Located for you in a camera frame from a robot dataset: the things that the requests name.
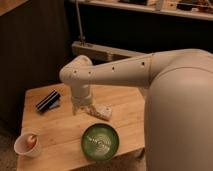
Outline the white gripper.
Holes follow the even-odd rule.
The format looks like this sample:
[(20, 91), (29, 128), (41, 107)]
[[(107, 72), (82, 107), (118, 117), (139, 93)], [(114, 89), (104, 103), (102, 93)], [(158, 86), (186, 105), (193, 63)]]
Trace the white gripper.
[(85, 97), (71, 97), (71, 102), (73, 104), (73, 115), (78, 114), (78, 109), (82, 106), (87, 106), (87, 110), (90, 115), (95, 115), (95, 107), (91, 105), (93, 103), (93, 95), (89, 94), (88, 96)]

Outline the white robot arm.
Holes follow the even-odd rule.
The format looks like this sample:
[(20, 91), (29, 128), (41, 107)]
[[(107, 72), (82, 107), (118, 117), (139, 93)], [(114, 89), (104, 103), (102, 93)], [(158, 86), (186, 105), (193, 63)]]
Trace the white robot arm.
[(213, 171), (213, 54), (154, 52), (94, 65), (80, 55), (60, 70), (74, 106), (92, 102), (90, 86), (146, 88), (147, 171)]

